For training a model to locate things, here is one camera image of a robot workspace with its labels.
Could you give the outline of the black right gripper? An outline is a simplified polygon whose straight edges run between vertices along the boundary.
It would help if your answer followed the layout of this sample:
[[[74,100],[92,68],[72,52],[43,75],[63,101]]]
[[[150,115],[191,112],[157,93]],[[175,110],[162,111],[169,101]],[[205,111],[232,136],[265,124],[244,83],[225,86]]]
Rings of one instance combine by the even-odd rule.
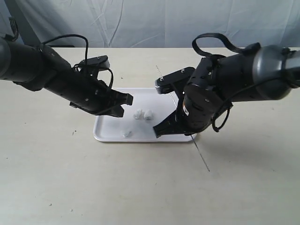
[[[209,126],[216,132],[223,128],[232,108],[232,60],[201,59],[184,92],[180,104],[182,117],[175,110],[155,125],[156,138],[200,133]]]

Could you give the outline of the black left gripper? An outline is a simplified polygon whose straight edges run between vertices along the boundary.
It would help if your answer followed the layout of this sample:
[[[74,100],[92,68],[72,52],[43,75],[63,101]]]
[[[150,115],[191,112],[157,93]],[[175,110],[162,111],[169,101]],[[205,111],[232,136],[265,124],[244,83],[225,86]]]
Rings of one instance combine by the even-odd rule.
[[[134,100],[131,94],[110,89],[104,82],[92,78],[72,78],[69,88],[71,107],[98,116],[122,118],[121,105],[132,105]]]

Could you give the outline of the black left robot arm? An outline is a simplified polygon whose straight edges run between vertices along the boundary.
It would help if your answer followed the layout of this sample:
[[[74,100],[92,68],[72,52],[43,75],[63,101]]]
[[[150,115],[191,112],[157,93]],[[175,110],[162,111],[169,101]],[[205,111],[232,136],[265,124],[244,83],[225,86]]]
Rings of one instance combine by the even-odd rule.
[[[70,106],[92,115],[121,118],[122,105],[132,105],[133,96],[112,89],[98,79],[100,71],[110,71],[108,57],[98,56],[71,66],[54,49],[0,40],[0,78],[30,91],[46,89],[68,101]]]

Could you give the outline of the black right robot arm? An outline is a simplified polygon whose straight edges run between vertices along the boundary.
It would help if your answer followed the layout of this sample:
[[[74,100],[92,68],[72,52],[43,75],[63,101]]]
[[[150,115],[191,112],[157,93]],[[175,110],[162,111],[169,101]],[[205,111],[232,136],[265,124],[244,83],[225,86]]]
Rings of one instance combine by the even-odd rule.
[[[154,126],[156,137],[192,135],[229,116],[234,102],[274,101],[300,86],[300,53],[276,45],[250,45],[232,56],[210,54],[155,81],[159,94],[174,92],[176,109]]]

